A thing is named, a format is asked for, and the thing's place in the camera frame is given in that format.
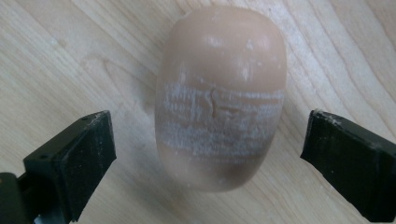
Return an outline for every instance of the egg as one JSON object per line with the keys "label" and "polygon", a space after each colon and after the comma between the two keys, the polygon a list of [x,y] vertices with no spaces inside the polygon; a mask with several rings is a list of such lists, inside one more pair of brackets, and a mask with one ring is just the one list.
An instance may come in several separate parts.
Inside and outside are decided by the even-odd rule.
{"label": "egg", "polygon": [[204,7],[179,19],[156,87],[156,143],[166,172],[204,191],[249,181],[276,132],[286,71],[282,34],[259,12]]}

